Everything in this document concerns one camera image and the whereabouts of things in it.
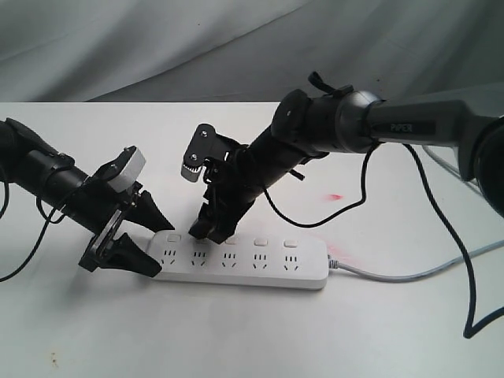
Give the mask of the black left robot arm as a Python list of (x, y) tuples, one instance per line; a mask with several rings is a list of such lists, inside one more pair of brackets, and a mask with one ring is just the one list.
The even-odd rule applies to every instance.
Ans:
[(128, 234), (116, 236), (123, 221), (152, 232), (174, 228), (138, 181), (145, 164), (140, 149), (130, 146), (88, 175), (21, 122), (1, 123), (1, 181), (22, 187), (36, 206), (46, 203), (92, 233), (79, 262), (89, 272), (119, 269), (154, 277), (161, 271)]

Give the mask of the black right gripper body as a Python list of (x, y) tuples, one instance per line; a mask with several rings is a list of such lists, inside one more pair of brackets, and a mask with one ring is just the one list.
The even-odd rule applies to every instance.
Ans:
[(183, 155), (197, 155), (203, 161), (199, 179), (206, 184), (206, 192), (196, 219), (207, 218), (218, 223), (239, 223), (254, 198), (244, 168), (239, 166), (240, 155), (254, 146), (255, 141), (244, 144), (216, 132), (211, 124), (199, 124)]

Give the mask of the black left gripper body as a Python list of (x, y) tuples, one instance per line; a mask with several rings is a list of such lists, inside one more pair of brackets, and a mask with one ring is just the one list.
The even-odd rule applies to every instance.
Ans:
[(121, 223), (139, 195), (142, 185), (137, 181), (126, 191), (115, 192), (107, 183), (117, 173), (116, 159), (106, 162), (91, 176), (77, 167), (61, 174), (64, 184), (64, 215), (90, 231), (91, 237), (79, 266), (89, 272), (112, 267), (112, 245)]

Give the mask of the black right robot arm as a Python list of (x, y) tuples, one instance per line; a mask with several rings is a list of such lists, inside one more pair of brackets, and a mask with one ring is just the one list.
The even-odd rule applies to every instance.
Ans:
[(181, 170), (188, 181), (206, 182), (191, 236), (222, 243), (256, 198), (296, 166), (331, 153), (367, 154), (382, 143), (451, 148), (461, 179), (475, 181), (493, 210), (503, 211), (501, 84), (383, 99), (351, 85), (331, 87), (316, 73), (309, 81), (322, 96), (288, 93), (252, 143), (210, 124), (196, 128)]

